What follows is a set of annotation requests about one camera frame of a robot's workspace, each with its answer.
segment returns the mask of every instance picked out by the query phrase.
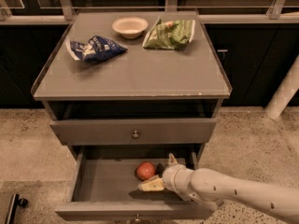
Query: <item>white pole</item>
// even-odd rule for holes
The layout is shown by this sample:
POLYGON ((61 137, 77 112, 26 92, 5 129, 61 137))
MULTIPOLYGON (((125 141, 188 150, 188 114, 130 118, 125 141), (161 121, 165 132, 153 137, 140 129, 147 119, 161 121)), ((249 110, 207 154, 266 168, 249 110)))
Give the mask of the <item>white pole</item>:
POLYGON ((267 115, 276 119, 280 116, 284 108, 288 105, 291 98, 297 93, 299 89, 299 56, 292 65, 287 76, 281 82, 278 90, 273 95, 265 109, 267 115))

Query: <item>green chip bag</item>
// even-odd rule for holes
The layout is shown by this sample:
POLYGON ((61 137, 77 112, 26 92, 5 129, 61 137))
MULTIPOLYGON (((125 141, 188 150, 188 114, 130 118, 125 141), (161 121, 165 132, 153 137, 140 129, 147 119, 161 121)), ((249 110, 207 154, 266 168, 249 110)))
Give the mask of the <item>green chip bag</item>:
POLYGON ((144 41, 145 49, 180 49, 193 39, 195 20, 162 22, 159 19, 149 30, 144 41))

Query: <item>red apple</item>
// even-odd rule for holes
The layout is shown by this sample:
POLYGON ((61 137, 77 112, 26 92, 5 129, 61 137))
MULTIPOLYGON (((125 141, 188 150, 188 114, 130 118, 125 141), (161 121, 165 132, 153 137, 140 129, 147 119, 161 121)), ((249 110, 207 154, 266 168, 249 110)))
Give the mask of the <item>red apple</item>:
POLYGON ((149 161, 142 162, 136 170, 138 177, 142 180, 149 180, 155 175, 155 172, 155 166, 149 161))

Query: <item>gray tabletop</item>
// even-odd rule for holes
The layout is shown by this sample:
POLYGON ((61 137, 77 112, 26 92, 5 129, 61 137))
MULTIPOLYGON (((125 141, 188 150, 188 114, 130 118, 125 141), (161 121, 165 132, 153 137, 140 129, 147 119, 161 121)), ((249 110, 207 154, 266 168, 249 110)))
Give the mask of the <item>gray tabletop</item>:
POLYGON ((88 64, 75 61, 65 41, 34 93, 36 100, 229 97, 229 84, 193 12, 78 14, 68 38, 86 43, 94 35, 110 38, 128 51, 105 63, 88 64), (159 17, 163 21, 195 19, 194 39, 184 51, 143 49, 148 30, 128 40, 112 29, 113 21, 128 16, 147 20, 149 28, 159 17))

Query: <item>blue chip bag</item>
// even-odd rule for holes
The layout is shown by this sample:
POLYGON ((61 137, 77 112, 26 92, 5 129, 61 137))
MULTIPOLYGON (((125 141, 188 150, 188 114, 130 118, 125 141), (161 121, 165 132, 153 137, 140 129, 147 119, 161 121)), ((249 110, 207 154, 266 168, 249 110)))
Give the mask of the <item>blue chip bag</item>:
POLYGON ((86 63, 102 63, 123 54, 127 49, 113 40, 95 35, 87 44, 70 41, 75 55, 86 63))

